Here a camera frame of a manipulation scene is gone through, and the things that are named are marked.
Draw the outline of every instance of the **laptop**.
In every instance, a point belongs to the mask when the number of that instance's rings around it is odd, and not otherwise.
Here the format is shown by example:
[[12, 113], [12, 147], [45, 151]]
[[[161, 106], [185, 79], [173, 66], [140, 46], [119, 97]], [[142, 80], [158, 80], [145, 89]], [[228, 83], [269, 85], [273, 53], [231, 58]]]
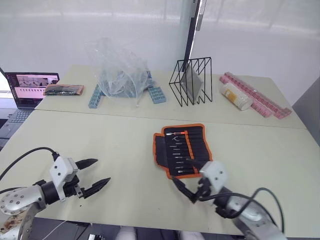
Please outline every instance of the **laptop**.
[[0, 128], [0, 148], [17, 131], [35, 107], [45, 97], [48, 84], [56, 84], [60, 79], [58, 73], [47, 72], [3, 72], [7, 79], [17, 110]]

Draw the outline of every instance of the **laptop screen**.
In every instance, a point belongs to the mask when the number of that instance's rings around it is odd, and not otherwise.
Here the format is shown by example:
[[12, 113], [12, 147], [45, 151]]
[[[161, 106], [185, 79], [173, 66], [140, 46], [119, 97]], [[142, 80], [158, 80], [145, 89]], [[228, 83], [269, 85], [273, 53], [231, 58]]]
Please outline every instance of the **laptop screen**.
[[46, 86], [59, 81], [58, 73], [6, 72], [5, 76], [19, 109], [34, 109], [45, 97]]

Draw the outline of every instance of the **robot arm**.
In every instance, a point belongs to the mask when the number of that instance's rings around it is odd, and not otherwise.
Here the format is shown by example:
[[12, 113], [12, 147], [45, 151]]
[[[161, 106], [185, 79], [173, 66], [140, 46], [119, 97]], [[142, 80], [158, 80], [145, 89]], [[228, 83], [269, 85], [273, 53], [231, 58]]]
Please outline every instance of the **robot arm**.
[[110, 180], [102, 179], [89, 189], [79, 187], [77, 172], [97, 162], [86, 159], [74, 162], [72, 158], [59, 156], [50, 174], [52, 181], [41, 180], [33, 186], [17, 188], [5, 193], [0, 201], [0, 240], [27, 240], [35, 215], [47, 205], [68, 197], [88, 198], [101, 190]]
[[[247, 204], [248, 199], [241, 196], [232, 195], [231, 191], [224, 187], [227, 180], [227, 172], [224, 166], [218, 161], [209, 161], [200, 169], [202, 178], [199, 181], [200, 186], [196, 193], [188, 190], [185, 184], [179, 179], [172, 177], [172, 180], [178, 190], [187, 196], [193, 203], [197, 200], [210, 200], [211, 192], [220, 197], [214, 199], [213, 204], [217, 206], [216, 212], [223, 218], [232, 216], [239, 212]], [[286, 240], [285, 235], [273, 223], [273, 220], [267, 214], [258, 202], [252, 201], [239, 214], [232, 218], [235, 226], [244, 234], [248, 240]]]

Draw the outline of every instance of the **gray panel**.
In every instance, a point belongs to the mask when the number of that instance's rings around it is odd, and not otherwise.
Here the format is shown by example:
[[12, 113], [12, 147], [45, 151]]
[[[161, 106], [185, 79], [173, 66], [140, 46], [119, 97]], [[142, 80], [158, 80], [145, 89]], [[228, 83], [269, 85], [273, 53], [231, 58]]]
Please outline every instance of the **gray panel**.
[[320, 77], [295, 102], [293, 109], [320, 146]]

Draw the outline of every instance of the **cylindrical container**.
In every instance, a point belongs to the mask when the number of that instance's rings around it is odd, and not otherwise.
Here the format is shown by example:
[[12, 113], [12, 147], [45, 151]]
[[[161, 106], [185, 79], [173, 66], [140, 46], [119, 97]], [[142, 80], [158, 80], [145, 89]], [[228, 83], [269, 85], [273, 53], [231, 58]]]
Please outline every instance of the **cylindrical container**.
[[238, 107], [241, 111], [250, 108], [253, 103], [253, 100], [248, 97], [244, 92], [238, 89], [231, 82], [228, 82], [222, 86], [220, 89], [222, 93], [230, 102]]

